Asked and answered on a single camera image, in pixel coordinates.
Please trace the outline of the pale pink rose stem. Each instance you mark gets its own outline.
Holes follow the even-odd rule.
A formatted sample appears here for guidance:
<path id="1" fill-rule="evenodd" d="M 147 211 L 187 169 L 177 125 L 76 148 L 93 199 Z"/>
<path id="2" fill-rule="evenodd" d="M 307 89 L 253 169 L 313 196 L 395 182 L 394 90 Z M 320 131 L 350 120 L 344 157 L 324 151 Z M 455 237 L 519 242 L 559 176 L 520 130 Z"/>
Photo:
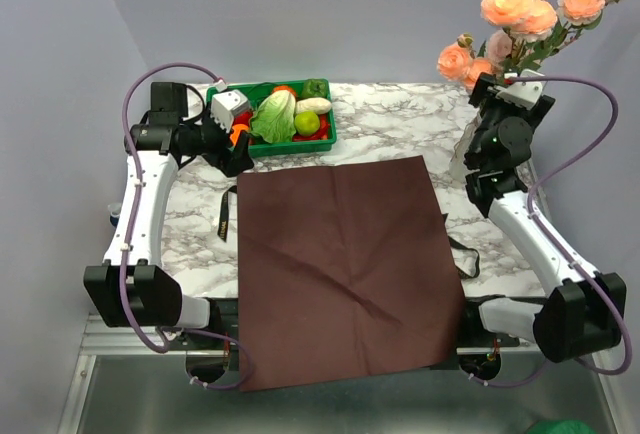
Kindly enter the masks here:
<path id="1" fill-rule="evenodd" d="M 513 40 L 503 30 L 497 30 L 486 41 L 485 57 L 494 66 L 499 66 L 512 53 Z"/>

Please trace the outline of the black ribbon with gold text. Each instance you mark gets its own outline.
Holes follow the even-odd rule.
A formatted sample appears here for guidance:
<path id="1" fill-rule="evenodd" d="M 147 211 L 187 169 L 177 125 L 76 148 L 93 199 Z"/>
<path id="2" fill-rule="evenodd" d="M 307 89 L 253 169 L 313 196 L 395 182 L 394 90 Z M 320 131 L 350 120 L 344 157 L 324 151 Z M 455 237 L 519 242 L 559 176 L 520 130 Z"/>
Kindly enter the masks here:
<path id="1" fill-rule="evenodd" d="M 217 229 L 217 236 L 223 241 L 226 242 L 228 238 L 229 232 L 229 222 L 230 222 L 230 203 L 229 198 L 231 194 L 237 194 L 237 186 L 232 185 L 229 187 L 222 195 L 221 203 L 220 203 L 220 212 L 219 212 L 219 223 Z M 473 268 L 470 272 L 464 271 L 462 268 L 457 267 L 457 272 L 461 280 L 471 280 L 479 277 L 481 273 L 480 268 L 480 253 L 477 249 L 468 247 L 451 236 L 448 237 L 449 245 L 453 250 L 471 253 L 473 255 Z"/>

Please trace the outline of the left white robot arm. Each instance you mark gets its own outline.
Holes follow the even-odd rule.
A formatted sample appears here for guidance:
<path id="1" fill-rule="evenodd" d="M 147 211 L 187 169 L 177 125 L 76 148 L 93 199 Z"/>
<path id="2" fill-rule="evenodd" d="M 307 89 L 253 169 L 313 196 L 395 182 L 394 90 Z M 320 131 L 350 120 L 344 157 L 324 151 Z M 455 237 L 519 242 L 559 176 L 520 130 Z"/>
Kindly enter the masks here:
<path id="1" fill-rule="evenodd" d="M 231 139 L 235 119 L 250 109 L 238 90 L 225 89 L 188 119 L 188 87 L 154 82 L 150 108 L 125 137 L 127 183 L 114 237 L 84 287 L 109 327 L 186 328 L 201 349 L 222 334 L 216 302 L 184 294 L 161 266 L 161 237 L 172 185 L 184 158 L 204 158 L 227 177 L 252 168 L 249 137 Z"/>

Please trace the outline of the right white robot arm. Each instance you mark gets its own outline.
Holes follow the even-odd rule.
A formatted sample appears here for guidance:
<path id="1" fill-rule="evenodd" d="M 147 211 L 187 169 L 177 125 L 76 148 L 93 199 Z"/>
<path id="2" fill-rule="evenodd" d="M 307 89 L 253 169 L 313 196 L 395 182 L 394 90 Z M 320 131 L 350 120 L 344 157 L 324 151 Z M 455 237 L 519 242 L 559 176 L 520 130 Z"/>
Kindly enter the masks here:
<path id="1" fill-rule="evenodd" d="M 479 111 L 479 123 L 464 154 L 470 202 L 523 255 L 545 300 L 535 304 L 489 296 L 479 301 L 478 311 L 461 319 L 460 333 L 474 346 L 496 333 L 528 340 L 554 363 L 622 345 L 624 358 L 615 370 L 622 373 L 632 360 L 623 279 L 581 256 L 537 206 L 539 187 L 526 186 L 518 175 L 531 157 L 536 128 L 555 102 L 544 92 L 549 80 L 528 69 L 507 74 L 503 82 L 481 74 L 469 99 Z"/>

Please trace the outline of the pink artificial flowers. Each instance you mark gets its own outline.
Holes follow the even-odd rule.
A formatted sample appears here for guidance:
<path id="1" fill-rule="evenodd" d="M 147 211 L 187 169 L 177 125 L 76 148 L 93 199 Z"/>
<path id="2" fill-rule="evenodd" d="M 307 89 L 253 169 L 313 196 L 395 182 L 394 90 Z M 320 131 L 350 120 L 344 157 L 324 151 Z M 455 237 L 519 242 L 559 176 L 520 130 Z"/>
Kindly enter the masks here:
<path id="1" fill-rule="evenodd" d="M 511 55 L 499 66 L 494 66 L 494 74 L 516 70 L 514 63 L 522 53 L 523 41 L 521 34 L 524 29 L 521 24 L 530 15 L 534 0 L 482 0 L 480 4 L 481 17 L 497 30 L 503 30 L 513 40 Z M 480 56 L 485 57 L 484 50 Z"/>

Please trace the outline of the red paper bouquet wrap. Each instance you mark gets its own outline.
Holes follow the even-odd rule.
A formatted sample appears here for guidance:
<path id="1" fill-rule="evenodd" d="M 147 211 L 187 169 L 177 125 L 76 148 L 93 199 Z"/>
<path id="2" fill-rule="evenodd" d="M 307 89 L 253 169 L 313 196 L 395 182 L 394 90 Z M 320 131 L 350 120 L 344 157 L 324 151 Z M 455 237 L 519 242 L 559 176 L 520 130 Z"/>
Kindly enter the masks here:
<path id="1" fill-rule="evenodd" d="M 429 367 L 465 297 L 420 156 L 237 181 L 245 392 Z"/>

